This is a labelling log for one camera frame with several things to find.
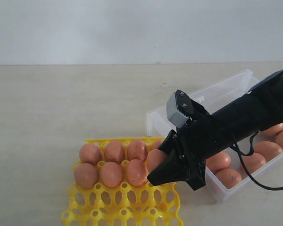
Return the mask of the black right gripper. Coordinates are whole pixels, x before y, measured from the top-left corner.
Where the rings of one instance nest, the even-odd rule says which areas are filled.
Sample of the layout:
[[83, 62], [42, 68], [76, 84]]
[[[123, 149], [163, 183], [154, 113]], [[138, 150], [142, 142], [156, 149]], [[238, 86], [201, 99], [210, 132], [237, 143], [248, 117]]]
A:
[[235, 139], [235, 115], [211, 115], [171, 130], [159, 147], [167, 158], [147, 179], [154, 186], [186, 181], [192, 190], [198, 190], [206, 185], [204, 161], [232, 146]]

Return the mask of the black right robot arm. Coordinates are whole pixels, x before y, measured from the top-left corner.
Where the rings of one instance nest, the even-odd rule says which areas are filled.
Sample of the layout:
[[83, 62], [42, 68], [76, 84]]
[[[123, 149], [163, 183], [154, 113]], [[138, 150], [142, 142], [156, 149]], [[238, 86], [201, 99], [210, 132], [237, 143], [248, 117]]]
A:
[[167, 158], [148, 175], [155, 186], [184, 181], [193, 190], [205, 185], [205, 162], [226, 148], [283, 122], [283, 70], [214, 113], [181, 90], [171, 95], [166, 112], [176, 126], [159, 149]]

